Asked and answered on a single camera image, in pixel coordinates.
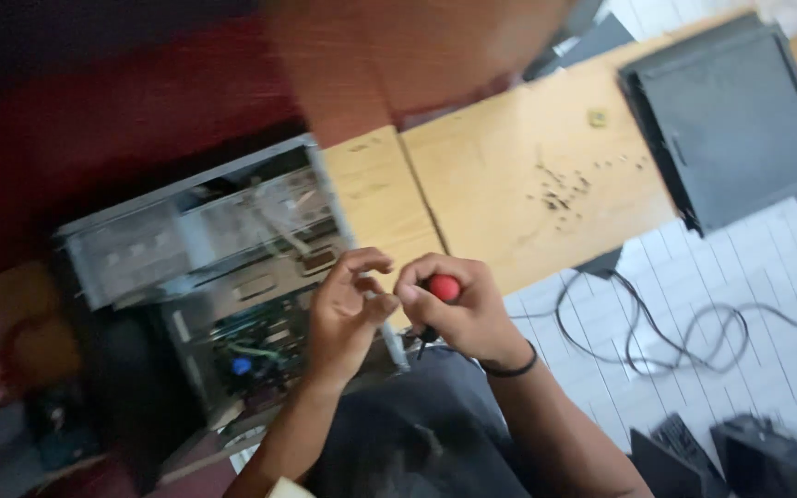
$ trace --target wrist bracelet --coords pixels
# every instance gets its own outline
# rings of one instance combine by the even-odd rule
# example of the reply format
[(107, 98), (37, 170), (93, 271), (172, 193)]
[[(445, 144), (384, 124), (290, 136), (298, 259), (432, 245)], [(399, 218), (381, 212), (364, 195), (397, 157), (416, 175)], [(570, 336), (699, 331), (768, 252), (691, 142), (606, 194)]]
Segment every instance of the wrist bracelet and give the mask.
[(530, 346), (530, 351), (531, 353), (534, 354), (534, 357), (531, 358), (528, 364), (526, 364), (522, 368), (517, 368), (515, 370), (500, 370), (496, 368), (485, 367), (483, 364), (481, 364), (481, 362), (479, 362), (479, 365), (482, 367), (482, 370), (484, 370), (484, 373), (490, 375), (491, 377), (496, 377), (499, 379), (508, 379), (511, 377), (518, 377), (520, 375), (524, 375), (528, 373), (528, 370), (534, 368), (534, 365), (537, 364), (537, 359), (539, 358), (539, 355), (537, 354), (537, 348), (534, 347), (534, 345), (531, 344), (530, 341), (528, 341), (528, 345)]

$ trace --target power cord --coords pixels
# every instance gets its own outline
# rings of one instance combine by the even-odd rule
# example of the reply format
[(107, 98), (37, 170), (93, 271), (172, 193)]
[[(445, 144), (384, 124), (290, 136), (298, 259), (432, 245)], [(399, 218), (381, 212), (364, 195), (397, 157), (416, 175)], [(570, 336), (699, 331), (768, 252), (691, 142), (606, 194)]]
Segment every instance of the power cord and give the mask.
[[(600, 362), (605, 363), (612, 363), (612, 364), (621, 364), (621, 365), (628, 365), (632, 370), (636, 373), (643, 375), (643, 376), (659, 376), (667, 374), (671, 371), (682, 369), (682, 368), (693, 368), (693, 367), (701, 367), (707, 370), (714, 371), (716, 373), (726, 373), (734, 368), (737, 365), (740, 358), (746, 353), (746, 350), (750, 343), (749, 338), (749, 325), (746, 321), (746, 317), (743, 315), (744, 312), (752, 311), (752, 310), (759, 310), (768, 314), (773, 314), (780, 320), (790, 324), (791, 326), (797, 328), (797, 320), (789, 317), (788, 315), (781, 312), (779, 309), (774, 308), (770, 305), (766, 305), (759, 302), (752, 302), (747, 303), (741, 306), (731, 306), (724, 303), (712, 303), (710, 305), (704, 306), (696, 313), (690, 323), (688, 323), (687, 329), (681, 336), (681, 344), (676, 343), (671, 338), (667, 337), (663, 331), (660, 330), (660, 327), (654, 322), (654, 317), (651, 315), (650, 309), (648, 309), (648, 305), (645, 304), (645, 301), (641, 299), (641, 296), (638, 295), (638, 292), (635, 290), (635, 287), (632, 283), (618, 273), (617, 271), (611, 269), (608, 270), (609, 275), (616, 279), (620, 285), (626, 290), (626, 292), (632, 298), (633, 304), (633, 314), (632, 319), (630, 320), (630, 327), (626, 331), (626, 340), (625, 340), (625, 347), (624, 353), (622, 358), (608, 358), (601, 355), (598, 355), (592, 352), (589, 345), (582, 345), (577, 342), (574, 338), (570, 336), (568, 330), (565, 328), (564, 323), (561, 321), (561, 304), (568, 296), (568, 291), (570, 290), (571, 286), (574, 282), (577, 281), (582, 275), (582, 273), (577, 273), (574, 277), (570, 278), (570, 281), (565, 284), (564, 288), (562, 288), (561, 293), (559, 294), (558, 299), (555, 303), (555, 308), (552, 311), (541, 313), (541, 314), (525, 314), (525, 315), (518, 315), (512, 316), (512, 318), (537, 318), (537, 317), (547, 317), (551, 315), (555, 315), (555, 321), (558, 324), (559, 332), (561, 335), (568, 340), (571, 344), (576, 346), (580, 351), (586, 353), (587, 355), (595, 358)], [(692, 338), (693, 332), (697, 328), (697, 324), (703, 318), (703, 316), (707, 314), (715, 313), (719, 316), (720, 321), (722, 323), (721, 333), (719, 339), (715, 342), (714, 347), (711, 351), (708, 352), (705, 356), (699, 356), (692, 353), (689, 343)], [(655, 358), (648, 358), (646, 356), (635, 356), (632, 353), (632, 341), (635, 339), (636, 328), (638, 325), (641, 316), (644, 315), (645, 319), (648, 321), (648, 325), (651, 329), (656, 332), (657, 336), (660, 338), (662, 342), (669, 345), (675, 352), (676, 356), (674, 360), (666, 361), (666, 360), (658, 360)], [(736, 323), (740, 330), (742, 339), (740, 340), (738, 351), (734, 354), (733, 358), (729, 362), (725, 362), (724, 364), (715, 364), (714, 359), (718, 356), (721, 352), (722, 347), (725, 345), (725, 342), (728, 339), (729, 331), (731, 326)]]

